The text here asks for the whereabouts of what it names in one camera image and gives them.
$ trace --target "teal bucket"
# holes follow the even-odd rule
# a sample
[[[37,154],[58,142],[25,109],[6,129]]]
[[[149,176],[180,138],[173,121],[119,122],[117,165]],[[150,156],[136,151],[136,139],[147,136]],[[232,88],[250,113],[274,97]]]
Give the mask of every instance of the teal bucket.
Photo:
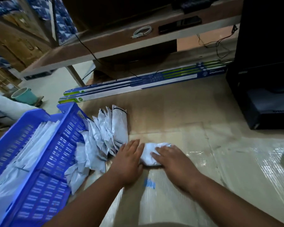
[[[30,88],[27,87],[23,87],[15,91],[14,94],[11,95],[11,98],[20,103],[26,103],[29,105],[34,105],[38,100],[38,97],[31,92]]]

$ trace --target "white tile floor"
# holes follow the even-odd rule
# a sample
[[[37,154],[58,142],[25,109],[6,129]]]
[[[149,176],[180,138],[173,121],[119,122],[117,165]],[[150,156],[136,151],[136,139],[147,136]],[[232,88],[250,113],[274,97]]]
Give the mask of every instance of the white tile floor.
[[[79,76],[83,78],[95,65],[92,61],[75,64],[74,68]],[[19,84],[19,87],[28,87],[37,96],[44,96],[42,108],[49,114],[58,113],[58,99],[63,96],[64,91],[78,87],[76,81],[72,78],[66,68],[59,68],[51,76],[45,76],[34,80],[25,80]]]

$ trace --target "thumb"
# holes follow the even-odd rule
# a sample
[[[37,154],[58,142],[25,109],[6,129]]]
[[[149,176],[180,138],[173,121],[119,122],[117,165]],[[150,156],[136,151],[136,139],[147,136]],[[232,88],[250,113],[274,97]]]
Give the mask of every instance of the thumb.
[[[140,165],[138,166],[138,177],[140,177],[140,176],[142,175],[142,172],[143,172],[143,165],[140,164]]]
[[[151,156],[158,162],[160,163],[161,165],[164,165],[163,162],[164,162],[164,157],[162,155],[158,155],[154,152],[151,152]]]

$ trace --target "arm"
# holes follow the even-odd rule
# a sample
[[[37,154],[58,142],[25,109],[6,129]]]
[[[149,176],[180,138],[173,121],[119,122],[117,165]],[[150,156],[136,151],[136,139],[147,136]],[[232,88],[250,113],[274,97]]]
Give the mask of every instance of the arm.
[[[176,146],[156,149],[153,158],[162,164],[172,183],[188,192],[219,227],[284,227],[214,180],[202,175]]]
[[[132,140],[122,145],[110,169],[54,216],[44,227],[99,226],[119,191],[142,174],[139,160],[144,144]]]

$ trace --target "person's hand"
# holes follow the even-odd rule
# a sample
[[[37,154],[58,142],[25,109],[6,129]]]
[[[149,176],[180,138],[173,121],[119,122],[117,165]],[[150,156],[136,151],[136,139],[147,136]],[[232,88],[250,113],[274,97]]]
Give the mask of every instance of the person's hand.
[[[134,183],[142,174],[143,166],[139,164],[144,143],[132,140],[123,144],[114,158],[108,173],[121,183],[122,187]]]
[[[169,180],[182,190],[189,192],[191,186],[202,177],[192,161],[175,145],[157,147],[156,151],[160,155],[152,152],[152,157],[164,167]]]

